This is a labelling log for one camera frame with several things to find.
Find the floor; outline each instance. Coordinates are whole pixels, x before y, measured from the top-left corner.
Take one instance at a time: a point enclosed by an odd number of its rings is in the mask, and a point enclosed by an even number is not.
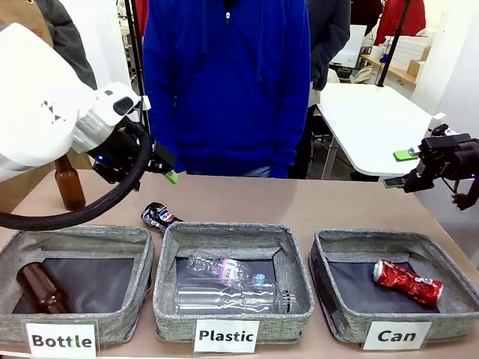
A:
[[[308,174],[309,180],[321,180],[324,164],[326,162],[326,156],[328,155],[328,145],[329,142],[326,142],[325,144],[322,144],[319,141],[314,142],[313,163]],[[347,160],[343,150],[341,148],[338,149],[335,164],[331,172],[331,180],[350,181],[350,173],[353,171],[354,169]]]

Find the black pole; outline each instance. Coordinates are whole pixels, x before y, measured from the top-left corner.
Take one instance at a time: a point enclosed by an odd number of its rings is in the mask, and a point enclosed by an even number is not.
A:
[[[392,57],[394,55],[394,51],[396,51],[397,42],[399,41],[399,37],[403,33],[403,26],[404,22],[406,21],[407,12],[409,10],[409,6],[411,5],[412,0],[406,0],[406,4],[404,5],[403,15],[401,16],[401,20],[399,21],[399,25],[396,29],[396,34],[394,34],[394,39],[392,40],[391,50],[389,50],[388,60],[382,69],[381,77],[379,78],[379,82],[377,85],[382,88],[384,87],[384,80],[386,79],[386,75],[388,75],[389,65],[391,65]]]
[[[144,96],[144,82],[143,82],[143,46],[141,45],[140,26],[138,24],[138,11],[136,11],[135,0],[126,0],[126,20],[128,21],[129,38],[132,42],[133,59],[135,62],[136,78],[138,79],[138,92],[140,96]],[[144,124],[147,131],[150,131],[150,122],[148,121],[148,114],[141,109],[143,116],[140,121]]]

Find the brown glass bottle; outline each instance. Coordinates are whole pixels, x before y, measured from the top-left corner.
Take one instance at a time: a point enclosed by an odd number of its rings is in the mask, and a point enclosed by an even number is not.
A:
[[[76,211],[85,207],[86,200],[80,177],[70,164],[67,155],[57,159],[55,166],[57,168],[55,179],[65,208],[69,211]]]
[[[16,273],[16,281],[38,313],[70,313],[67,294],[42,263],[32,262]]]

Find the red jacket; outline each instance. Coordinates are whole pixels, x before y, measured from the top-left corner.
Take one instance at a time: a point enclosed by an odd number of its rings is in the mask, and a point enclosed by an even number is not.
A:
[[[138,26],[140,28],[140,35],[141,38],[143,38],[144,32],[147,28],[148,0],[136,0],[136,11],[138,12]]]
[[[374,45],[384,43],[386,36],[394,36],[401,20],[406,0],[388,0],[382,13],[381,21],[377,29],[377,37]],[[415,36],[420,30],[426,28],[426,10],[423,0],[412,0],[404,22],[404,36]]]

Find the red soda can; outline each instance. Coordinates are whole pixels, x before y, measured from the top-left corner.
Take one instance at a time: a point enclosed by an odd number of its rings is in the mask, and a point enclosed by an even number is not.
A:
[[[374,266],[374,281],[406,293],[417,302],[435,307],[442,293],[442,283],[426,279],[387,260],[378,260]]]

